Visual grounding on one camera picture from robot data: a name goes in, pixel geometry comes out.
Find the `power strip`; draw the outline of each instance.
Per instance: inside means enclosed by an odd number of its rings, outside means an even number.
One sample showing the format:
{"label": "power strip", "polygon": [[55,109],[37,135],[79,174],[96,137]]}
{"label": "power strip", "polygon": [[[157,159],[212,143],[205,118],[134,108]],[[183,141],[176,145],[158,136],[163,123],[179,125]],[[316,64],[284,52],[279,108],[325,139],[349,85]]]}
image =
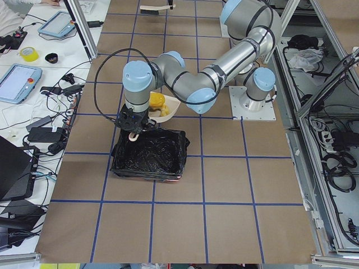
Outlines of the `power strip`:
{"label": "power strip", "polygon": [[321,131],[321,139],[325,145],[327,153],[336,153],[332,145],[334,142],[334,138],[332,137],[332,134],[330,132]]}

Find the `person's arm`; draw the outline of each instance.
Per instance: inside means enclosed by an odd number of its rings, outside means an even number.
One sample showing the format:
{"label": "person's arm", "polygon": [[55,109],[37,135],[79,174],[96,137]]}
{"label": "person's arm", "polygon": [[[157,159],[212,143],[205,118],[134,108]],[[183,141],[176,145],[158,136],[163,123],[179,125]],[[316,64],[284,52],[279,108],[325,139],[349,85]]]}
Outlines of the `person's arm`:
{"label": "person's arm", "polygon": [[11,35],[22,23],[22,18],[0,0],[0,36]]}
{"label": "person's arm", "polygon": [[51,6],[59,6],[59,0],[4,0],[8,4],[49,4]]}

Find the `white plastic bag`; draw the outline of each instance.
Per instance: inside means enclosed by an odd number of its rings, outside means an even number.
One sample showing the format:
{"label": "white plastic bag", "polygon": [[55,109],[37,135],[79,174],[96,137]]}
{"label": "white plastic bag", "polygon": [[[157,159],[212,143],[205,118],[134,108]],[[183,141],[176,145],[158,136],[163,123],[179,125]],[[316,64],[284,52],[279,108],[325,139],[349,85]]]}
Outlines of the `white plastic bag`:
{"label": "white plastic bag", "polygon": [[318,49],[300,50],[288,62],[291,68],[303,69],[305,72],[314,71],[318,68],[317,63],[323,59],[323,51]]}
{"label": "white plastic bag", "polygon": [[167,269],[167,263],[141,263],[141,269]]}

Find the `white bowl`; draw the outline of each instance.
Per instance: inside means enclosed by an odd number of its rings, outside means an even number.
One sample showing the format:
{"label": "white bowl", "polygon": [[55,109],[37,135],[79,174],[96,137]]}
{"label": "white bowl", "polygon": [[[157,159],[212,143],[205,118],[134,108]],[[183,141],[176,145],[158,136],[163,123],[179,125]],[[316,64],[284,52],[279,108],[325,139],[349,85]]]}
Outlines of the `white bowl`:
{"label": "white bowl", "polygon": [[164,98],[165,98],[164,104],[168,107],[168,110],[169,110],[169,114],[167,116],[161,117],[160,110],[149,112],[150,119],[155,120],[157,123],[166,122],[169,119],[171,119],[175,115],[177,109],[180,107],[179,105],[181,104],[181,101],[179,101],[175,97],[164,95]]}

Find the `tablet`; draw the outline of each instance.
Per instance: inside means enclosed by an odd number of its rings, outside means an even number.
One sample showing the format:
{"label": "tablet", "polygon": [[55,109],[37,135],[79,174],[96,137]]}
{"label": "tablet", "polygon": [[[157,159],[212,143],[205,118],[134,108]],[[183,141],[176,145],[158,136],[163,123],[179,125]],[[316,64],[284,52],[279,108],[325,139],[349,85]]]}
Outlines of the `tablet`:
{"label": "tablet", "polygon": [[0,101],[13,104],[24,101],[41,75],[39,67],[13,64],[0,80]]}
{"label": "tablet", "polygon": [[75,25],[72,22],[70,14],[64,11],[58,11],[40,28],[38,28],[38,32],[40,34],[62,39],[74,28]]}

